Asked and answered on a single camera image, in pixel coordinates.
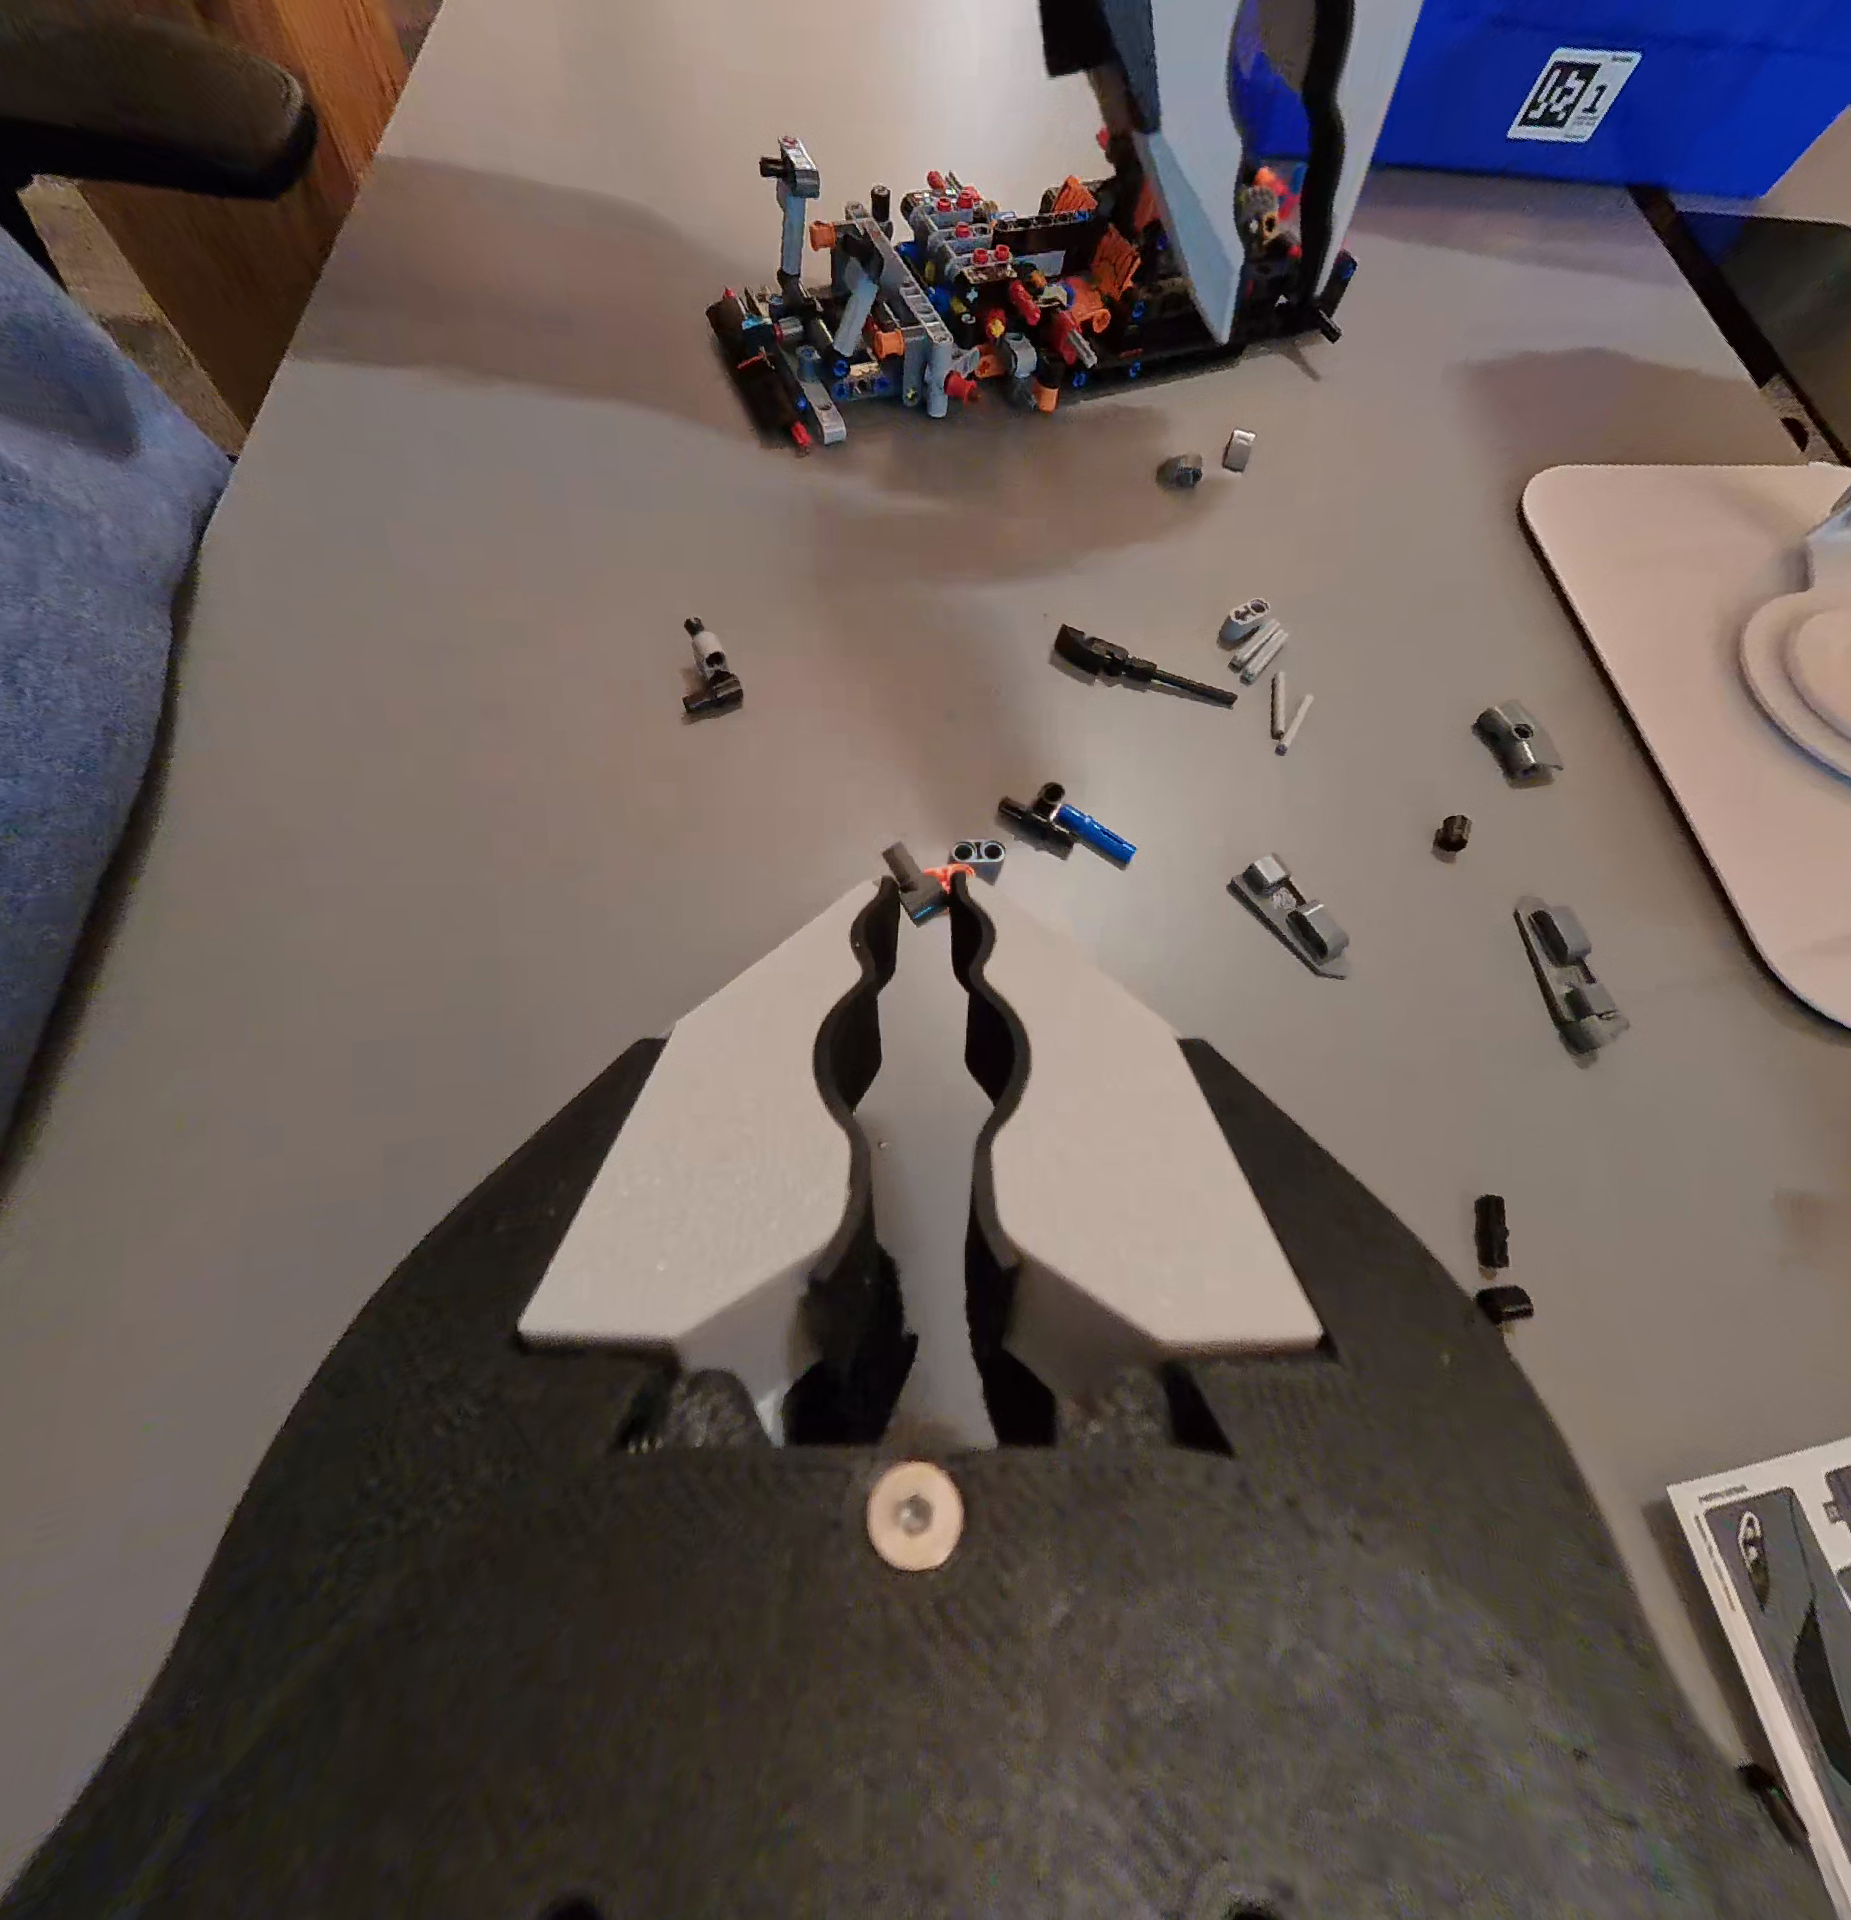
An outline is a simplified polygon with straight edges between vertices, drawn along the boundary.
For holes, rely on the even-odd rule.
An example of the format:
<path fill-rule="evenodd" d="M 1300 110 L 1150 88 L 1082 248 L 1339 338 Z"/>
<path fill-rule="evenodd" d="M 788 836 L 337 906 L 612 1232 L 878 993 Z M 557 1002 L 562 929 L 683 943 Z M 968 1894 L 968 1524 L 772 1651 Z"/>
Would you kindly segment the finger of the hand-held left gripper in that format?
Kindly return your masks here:
<path fill-rule="evenodd" d="M 1360 198 L 1413 36 L 1419 0 L 1318 0 L 1307 107 L 1307 186 L 1300 186 L 1300 279 L 1307 319 L 1332 320 L 1332 274 L 1350 214 Z"/>
<path fill-rule="evenodd" d="M 1238 0 L 1104 0 L 1104 70 L 1161 198 L 1178 266 L 1213 338 L 1237 338 L 1248 231 L 1248 139 L 1230 102 Z"/>

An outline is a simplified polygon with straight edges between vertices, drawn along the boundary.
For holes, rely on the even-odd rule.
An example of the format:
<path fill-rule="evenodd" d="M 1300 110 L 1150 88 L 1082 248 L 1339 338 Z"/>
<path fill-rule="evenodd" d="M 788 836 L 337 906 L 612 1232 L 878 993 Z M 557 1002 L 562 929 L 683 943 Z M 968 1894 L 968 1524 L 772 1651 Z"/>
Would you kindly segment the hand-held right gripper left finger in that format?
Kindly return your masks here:
<path fill-rule="evenodd" d="M 862 1129 L 894 947 L 902 885 L 870 877 L 661 1035 L 524 1348 L 733 1375 L 782 1440 L 885 1440 L 920 1360 Z"/>

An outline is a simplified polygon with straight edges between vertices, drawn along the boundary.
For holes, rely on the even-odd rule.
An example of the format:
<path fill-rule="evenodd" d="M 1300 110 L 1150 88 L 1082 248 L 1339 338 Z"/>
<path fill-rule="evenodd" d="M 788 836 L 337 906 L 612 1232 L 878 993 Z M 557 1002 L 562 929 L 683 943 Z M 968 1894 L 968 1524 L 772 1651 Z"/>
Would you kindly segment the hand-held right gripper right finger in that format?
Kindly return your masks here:
<path fill-rule="evenodd" d="M 1318 1360 L 1315 1307 L 1178 1027 L 1073 937 L 952 877 L 962 1061 L 991 1115 L 968 1183 L 968 1348 L 999 1448 L 1188 1365 Z"/>

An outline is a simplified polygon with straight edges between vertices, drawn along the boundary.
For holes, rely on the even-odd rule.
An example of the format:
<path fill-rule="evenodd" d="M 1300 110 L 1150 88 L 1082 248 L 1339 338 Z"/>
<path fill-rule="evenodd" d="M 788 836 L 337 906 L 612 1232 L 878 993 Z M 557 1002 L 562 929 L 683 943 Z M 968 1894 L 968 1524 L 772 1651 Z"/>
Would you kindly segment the multicoloured lego car chassis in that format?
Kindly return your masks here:
<path fill-rule="evenodd" d="M 763 157 L 782 214 L 772 285 L 705 307 L 710 347 L 750 426 L 782 443 L 843 443 L 843 407 L 894 400 L 952 417 L 980 393 L 1049 417 L 1068 393 L 1223 368 L 1270 338 L 1325 334 L 1357 279 L 1339 248 L 1318 298 L 1300 297 L 1300 174 L 1248 174 L 1248 279 L 1213 334 L 1170 238 L 1161 195 L 1131 133 L 1102 133 L 1104 179 L 1062 179 L 1013 214 L 954 174 L 902 198 L 878 186 L 833 223 L 796 229 L 818 198 L 803 139 Z"/>

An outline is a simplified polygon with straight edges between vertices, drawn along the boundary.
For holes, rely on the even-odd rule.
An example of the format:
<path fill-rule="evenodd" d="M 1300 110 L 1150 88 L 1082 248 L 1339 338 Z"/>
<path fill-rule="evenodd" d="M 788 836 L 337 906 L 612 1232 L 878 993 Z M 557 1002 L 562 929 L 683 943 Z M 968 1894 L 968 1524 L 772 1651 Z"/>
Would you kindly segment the dark grey lego plate assembly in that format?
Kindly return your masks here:
<path fill-rule="evenodd" d="M 1230 897 L 1277 937 L 1318 978 L 1348 978 L 1348 922 L 1297 885 L 1286 859 L 1255 859 L 1230 877 Z"/>

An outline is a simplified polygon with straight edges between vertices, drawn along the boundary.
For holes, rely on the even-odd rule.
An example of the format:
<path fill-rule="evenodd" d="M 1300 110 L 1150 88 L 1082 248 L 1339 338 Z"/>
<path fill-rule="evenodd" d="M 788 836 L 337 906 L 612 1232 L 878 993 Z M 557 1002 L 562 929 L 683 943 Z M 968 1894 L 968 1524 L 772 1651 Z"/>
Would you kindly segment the black lego axle assembly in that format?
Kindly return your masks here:
<path fill-rule="evenodd" d="M 1081 622 L 1058 627 L 1058 663 L 1082 673 L 1082 678 L 1102 678 L 1102 682 L 1170 690 L 1170 697 L 1187 697 L 1202 707 L 1237 707 L 1238 700 L 1238 690 L 1230 690 L 1230 682 L 1187 678 L 1150 658 L 1132 658 L 1117 638 L 1082 632 Z"/>

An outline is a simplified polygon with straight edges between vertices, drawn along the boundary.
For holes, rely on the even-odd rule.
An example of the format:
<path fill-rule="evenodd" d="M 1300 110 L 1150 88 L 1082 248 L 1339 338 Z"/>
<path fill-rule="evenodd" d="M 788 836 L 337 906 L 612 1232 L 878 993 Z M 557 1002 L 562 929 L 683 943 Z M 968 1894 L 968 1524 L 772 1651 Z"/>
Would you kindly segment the grey curved lego panel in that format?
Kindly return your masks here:
<path fill-rule="evenodd" d="M 1521 700 L 1496 700 L 1474 717 L 1474 736 L 1490 743 L 1508 782 L 1550 782 L 1564 752 Z"/>

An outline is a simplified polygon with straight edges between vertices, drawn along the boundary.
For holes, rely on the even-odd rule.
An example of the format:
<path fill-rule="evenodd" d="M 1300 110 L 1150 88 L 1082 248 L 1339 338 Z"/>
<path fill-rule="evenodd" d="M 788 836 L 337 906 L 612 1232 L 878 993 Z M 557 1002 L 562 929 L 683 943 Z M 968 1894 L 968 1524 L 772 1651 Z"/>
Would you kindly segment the lego sticker sheet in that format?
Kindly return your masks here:
<path fill-rule="evenodd" d="M 1773 1777 L 1851 1920 L 1851 1437 L 1666 1487 Z"/>

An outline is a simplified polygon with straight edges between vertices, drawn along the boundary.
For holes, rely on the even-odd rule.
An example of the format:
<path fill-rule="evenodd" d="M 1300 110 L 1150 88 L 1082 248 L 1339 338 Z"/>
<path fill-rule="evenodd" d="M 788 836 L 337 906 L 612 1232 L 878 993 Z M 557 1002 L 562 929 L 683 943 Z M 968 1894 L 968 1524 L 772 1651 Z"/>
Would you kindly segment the blue storage bin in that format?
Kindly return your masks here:
<path fill-rule="evenodd" d="M 1851 0 L 1429 0 L 1371 167 L 1759 198 L 1851 107 Z"/>

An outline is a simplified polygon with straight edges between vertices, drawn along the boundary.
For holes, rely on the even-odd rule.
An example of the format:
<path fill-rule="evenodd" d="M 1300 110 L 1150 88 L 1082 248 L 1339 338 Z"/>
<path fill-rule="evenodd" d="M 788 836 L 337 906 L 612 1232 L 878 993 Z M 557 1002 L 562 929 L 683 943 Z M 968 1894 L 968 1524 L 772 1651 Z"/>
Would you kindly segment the black connector with blue pin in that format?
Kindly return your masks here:
<path fill-rule="evenodd" d="M 1068 782 L 1044 779 L 1030 800 L 999 796 L 994 816 L 1009 830 L 1019 830 L 1025 838 L 1068 859 L 1073 845 L 1104 859 L 1111 867 L 1132 860 L 1132 838 L 1104 830 L 1093 812 L 1082 812 L 1081 800 L 1068 800 Z"/>

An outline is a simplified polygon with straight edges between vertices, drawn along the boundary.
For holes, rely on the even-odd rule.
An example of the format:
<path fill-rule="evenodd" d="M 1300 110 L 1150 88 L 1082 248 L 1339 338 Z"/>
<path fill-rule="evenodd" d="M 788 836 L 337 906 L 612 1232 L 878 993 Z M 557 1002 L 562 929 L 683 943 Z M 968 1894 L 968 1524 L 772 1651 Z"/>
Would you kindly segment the long dark grey plate assembly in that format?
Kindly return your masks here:
<path fill-rule="evenodd" d="M 1579 922 L 1579 914 L 1564 903 L 1518 897 L 1515 922 L 1564 1047 L 1572 1057 L 1594 1057 L 1600 1047 L 1610 1047 L 1631 1016 L 1610 1002 L 1608 978 L 1589 967 L 1589 929 Z"/>

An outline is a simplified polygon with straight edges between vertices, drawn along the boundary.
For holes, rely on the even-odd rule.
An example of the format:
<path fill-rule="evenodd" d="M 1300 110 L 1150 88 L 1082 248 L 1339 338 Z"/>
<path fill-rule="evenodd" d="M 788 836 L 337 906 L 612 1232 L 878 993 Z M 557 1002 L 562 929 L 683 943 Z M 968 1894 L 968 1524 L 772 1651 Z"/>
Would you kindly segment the white desk stand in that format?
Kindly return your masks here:
<path fill-rule="evenodd" d="M 1851 467 L 1546 467 L 1518 513 L 1748 947 L 1851 1027 Z"/>

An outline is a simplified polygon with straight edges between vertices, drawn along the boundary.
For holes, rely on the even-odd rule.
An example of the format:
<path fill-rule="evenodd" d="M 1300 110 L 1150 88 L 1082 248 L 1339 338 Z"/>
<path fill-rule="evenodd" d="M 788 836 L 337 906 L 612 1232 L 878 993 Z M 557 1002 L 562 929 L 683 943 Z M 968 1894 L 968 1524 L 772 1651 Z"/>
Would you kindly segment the wooden cabinet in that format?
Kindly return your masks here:
<path fill-rule="evenodd" d="M 88 319 L 225 443 L 241 452 L 371 167 L 433 0 L 390 8 L 136 8 L 253 42 L 320 102 L 313 174 L 282 198 L 199 198 L 38 179 L 23 207 Z"/>

